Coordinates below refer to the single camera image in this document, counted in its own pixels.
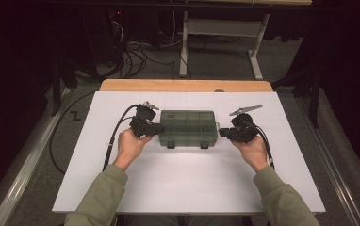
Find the aluminium floor rail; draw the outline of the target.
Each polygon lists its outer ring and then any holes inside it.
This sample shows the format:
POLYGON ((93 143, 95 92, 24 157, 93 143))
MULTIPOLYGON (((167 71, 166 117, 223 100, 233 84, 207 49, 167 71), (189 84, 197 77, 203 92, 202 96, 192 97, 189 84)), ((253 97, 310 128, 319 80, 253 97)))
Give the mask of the aluminium floor rail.
POLYGON ((344 134, 324 92, 319 93, 317 125, 311 129, 319 145, 319 156, 341 205, 341 218, 360 226, 360 160, 344 134))
POLYGON ((59 94, 59 97, 62 98, 61 109, 57 111, 55 116, 48 116, 44 128, 35 135, 35 141, 30 145, 30 151, 26 160, 22 164, 15 180, 12 182, 5 198, 0 204, 0 226, 6 226, 16 205, 22 198, 32 174, 41 159, 43 150, 46 147, 58 120, 63 114, 64 107, 69 103, 72 95, 73 91, 69 88, 66 88, 59 94))

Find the person's left hand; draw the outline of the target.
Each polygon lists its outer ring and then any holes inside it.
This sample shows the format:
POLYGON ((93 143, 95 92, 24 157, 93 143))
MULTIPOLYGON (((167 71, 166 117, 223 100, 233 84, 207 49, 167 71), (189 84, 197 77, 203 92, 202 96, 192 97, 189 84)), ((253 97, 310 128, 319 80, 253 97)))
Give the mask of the person's left hand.
POLYGON ((126 171, 130 164, 140 156, 145 145, 153 138, 150 136, 136 137, 131 129, 120 132, 118 153, 113 165, 126 171))

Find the dark computer tower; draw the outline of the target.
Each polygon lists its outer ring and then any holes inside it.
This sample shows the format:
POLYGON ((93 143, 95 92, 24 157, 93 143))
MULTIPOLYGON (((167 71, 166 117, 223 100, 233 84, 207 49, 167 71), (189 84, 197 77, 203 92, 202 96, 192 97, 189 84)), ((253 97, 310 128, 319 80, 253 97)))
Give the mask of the dark computer tower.
POLYGON ((109 9, 107 12, 113 44, 113 62, 118 64, 126 44, 127 16, 121 9, 109 9))

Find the black metal stand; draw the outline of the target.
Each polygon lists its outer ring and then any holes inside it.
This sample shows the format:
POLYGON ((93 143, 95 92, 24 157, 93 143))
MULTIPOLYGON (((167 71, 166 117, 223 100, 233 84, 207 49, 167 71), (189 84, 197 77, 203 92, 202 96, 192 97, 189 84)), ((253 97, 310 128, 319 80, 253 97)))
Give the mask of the black metal stand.
POLYGON ((61 107, 61 83, 64 83, 64 85, 69 89, 75 89, 77 87, 74 65, 69 59, 56 61, 52 66, 52 116, 55 116, 61 107))
POLYGON ((277 89, 294 84, 295 87, 292 93, 295 97, 309 96, 310 106, 308 116, 314 127, 317 128, 320 81, 321 72, 307 68, 291 73, 284 78, 272 82, 271 87, 273 89, 277 89))

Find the white metal desk frame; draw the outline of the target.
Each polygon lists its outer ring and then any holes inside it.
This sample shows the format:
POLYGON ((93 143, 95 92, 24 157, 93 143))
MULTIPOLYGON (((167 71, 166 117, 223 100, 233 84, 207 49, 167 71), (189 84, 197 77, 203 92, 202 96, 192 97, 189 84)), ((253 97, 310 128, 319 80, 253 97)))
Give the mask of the white metal desk frame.
POLYGON ((259 22, 252 21, 229 21, 215 19, 194 19, 189 18, 188 12, 184 12, 182 48, 180 52, 179 76, 188 75, 188 36, 207 35, 207 36, 230 36, 255 38, 254 48, 248 51, 254 79, 262 80, 263 75, 257 60, 257 54, 263 40, 266 28, 269 23, 269 14, 264 14, 259 22))

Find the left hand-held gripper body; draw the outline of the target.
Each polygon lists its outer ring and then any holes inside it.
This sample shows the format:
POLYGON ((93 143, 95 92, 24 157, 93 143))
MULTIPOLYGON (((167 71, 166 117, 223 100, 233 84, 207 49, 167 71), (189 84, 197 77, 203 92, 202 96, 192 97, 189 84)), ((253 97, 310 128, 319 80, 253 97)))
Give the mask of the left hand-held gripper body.
POLYGON ((153 126, 155 124, 153 118, 156 115, 156 110, 158 110, 158 107, 149 102, 137 105, 136 115, 132 117, 130 122, 130 127, 136 137, 151 137, 153 131, 159 130, 153 126))

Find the smoky transparent plastic organizer box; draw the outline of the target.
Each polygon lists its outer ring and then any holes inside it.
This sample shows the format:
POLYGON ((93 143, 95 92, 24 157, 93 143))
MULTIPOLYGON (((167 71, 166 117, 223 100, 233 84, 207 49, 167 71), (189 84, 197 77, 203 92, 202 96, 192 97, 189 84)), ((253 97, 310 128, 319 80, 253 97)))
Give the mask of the smoky transparent plastic organizer box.
POLYGON ((212 110, 163 110, 160 123, 165 127, 159 135, 161 146, 214 147, 217 139, 217 124, 212 110))

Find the person's right hand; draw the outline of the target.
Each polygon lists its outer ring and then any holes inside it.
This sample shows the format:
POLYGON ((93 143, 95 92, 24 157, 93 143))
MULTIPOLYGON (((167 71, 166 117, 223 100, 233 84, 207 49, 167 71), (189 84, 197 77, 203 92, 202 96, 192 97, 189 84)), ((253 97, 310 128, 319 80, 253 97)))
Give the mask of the person's right hand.
POLYGON ((232 141, 232 144, 240 150, 244 161, 249 164, 255 172, 259 172, 269 165, 267 151, 262 137, 256 136, 247 143, 232 141))

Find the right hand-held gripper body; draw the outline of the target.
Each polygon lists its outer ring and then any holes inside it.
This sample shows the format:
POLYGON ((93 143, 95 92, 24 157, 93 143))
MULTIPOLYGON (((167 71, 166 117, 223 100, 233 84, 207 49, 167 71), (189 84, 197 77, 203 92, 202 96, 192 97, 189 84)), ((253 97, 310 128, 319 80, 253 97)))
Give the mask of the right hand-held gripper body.
POLYGON ((246 106, 231 113, 231 116, 234 116, 234 118, 231 119, 234 132, 230 137, 232 141, 248 143, 256 137, 258 129, 254 124, 252 116, 249 115, 248 112, 261 107, 262 105, 246 106))

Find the wooden table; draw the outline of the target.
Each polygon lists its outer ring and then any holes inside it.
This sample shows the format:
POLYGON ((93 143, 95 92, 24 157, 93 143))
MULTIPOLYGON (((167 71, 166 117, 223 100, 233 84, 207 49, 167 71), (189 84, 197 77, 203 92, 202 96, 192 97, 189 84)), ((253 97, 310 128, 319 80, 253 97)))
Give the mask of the wooden table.
POLYGON ((101 91, 270 92, 267 81, 107 79, 101 91))

